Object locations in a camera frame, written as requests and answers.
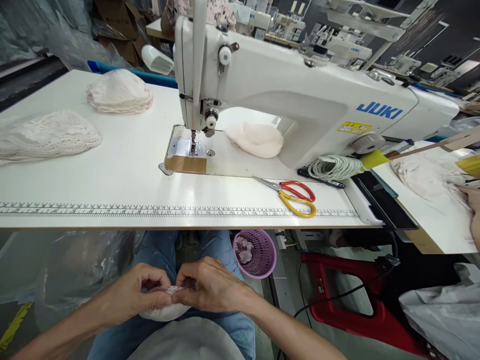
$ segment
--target red and yellow scissors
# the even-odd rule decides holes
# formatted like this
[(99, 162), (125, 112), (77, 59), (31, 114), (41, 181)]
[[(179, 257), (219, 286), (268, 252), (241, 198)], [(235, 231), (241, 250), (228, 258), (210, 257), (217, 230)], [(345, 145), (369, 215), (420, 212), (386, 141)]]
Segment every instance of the red and yellow scissors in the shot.
[[(313, 218), (317, 214), (317, 208), (315, 205), (312, 203), (315, 201), (315, 194), (313, 191), (305, 184), (299, 182), (299, 181), (283, 181), (281, 183), (276, 183), (276, 182), (270, 182), (265, 179), (262, 179), (260, 177), (253, 176), (255, 179), (257, 179), (259, 182), (262, 184), (267, 185), (273, 190), (278, 191), (278, 197), (280, 200), (286, 205), (287, 208), (290, 209), (292, 213), (295, 215), (301, 217), (301, 218)], [(297, 190), (291, 188), (288, 185), (298, 185), (302, 189), (304, 189), (309, 197), (306, 197), (305, 195), (301, 194)], [(291, 192), (292, 194), (296, 195), (297, 197), (291, 196), (284, 192), (284, 190)], [(310, 208), (310, 213), (303, 213), (298, 211), (296, 208), (293, 207), (293, 205), (290, 203), (290, 201), (296, 202), (296, 203), (301, 203), (305, 204)]]

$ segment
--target ruler markings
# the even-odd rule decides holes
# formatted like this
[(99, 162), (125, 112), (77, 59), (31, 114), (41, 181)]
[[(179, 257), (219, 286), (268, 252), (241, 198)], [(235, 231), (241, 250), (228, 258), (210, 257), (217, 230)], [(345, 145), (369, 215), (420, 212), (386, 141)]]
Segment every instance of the ruler markings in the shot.
[[(286, 207), (98, 204), (0, 201), (2, 217), (296, 218)], [(318, 209), (316, 217), (357, 217), (353, 210)]]

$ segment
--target purple basket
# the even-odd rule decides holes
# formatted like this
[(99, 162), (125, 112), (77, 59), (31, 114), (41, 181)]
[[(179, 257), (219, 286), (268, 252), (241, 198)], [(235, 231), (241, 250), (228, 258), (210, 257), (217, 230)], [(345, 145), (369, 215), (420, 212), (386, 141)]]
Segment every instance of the purple basket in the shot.
[[(237, 237), (242, 237), (253, 245), (251, 260), (245, 264), (240, 263), (239, 255), (235, 251)], [(240, 270), (250, 278), (265, 279), (274, 271), (277, 264), (277, 251), (273, 240), (265, 231), (242, 230), (235, 235), (231, 244)]]

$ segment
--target jeans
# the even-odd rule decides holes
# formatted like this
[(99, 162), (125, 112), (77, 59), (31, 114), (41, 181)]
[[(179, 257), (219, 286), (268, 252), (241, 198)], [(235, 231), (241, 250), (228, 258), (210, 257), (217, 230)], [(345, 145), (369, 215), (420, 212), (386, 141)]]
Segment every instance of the jeans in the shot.
[[(133, 264), (146, 263), (164, 269), (170, 282), (175, 284), (177, 278), (175, 241), (178, 236), (178, 231), (149, 231)], [(244, 280), (232, 249), (228, 230), (200, 231), (200, 245), (200, 257), (210, 256), (219, 259), (230, 273)], [(255, 360), (254, 323), (245, 314), (214, 313), (192, 307), (174, 321), (191, 317), (205, 318), (217, 323), (230, 335), (246, 360)], [(97, 335), (88, 360), (126, 360), (146, 338), (166, 324), (168, 322), (153, 321), (136, 315)]]

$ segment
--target hand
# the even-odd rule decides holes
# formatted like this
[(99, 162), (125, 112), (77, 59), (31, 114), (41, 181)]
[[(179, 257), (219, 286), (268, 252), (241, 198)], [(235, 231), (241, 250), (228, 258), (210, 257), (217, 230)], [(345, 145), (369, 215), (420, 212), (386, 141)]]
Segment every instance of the hand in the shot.
[(112, 327), (144, 310), (170, 305), (172, 297), (168, 293), (142, 293), (142, 287), (167, 289), (171, 285), (165, 270), (141, 262), (87, 302), (85, 307), (90, 309), (92, 319), (99, 322), (100, 327)]
[(468, 205), (470, 205), (471, 209), (475, 213), (480, 212), (480, 190), (474, 187), (458, 185), (457, 189), (468, 196)]
[(182, 303), (212, 313), (245, 312), (247, 302), (257, 297), (246, 283), (233, 276), (212, 257), (202, 257), (197, 262), (184, 263), (176, 277), (176, 286), (198, 290), (181, 290), (171, 296), (173, 303)]

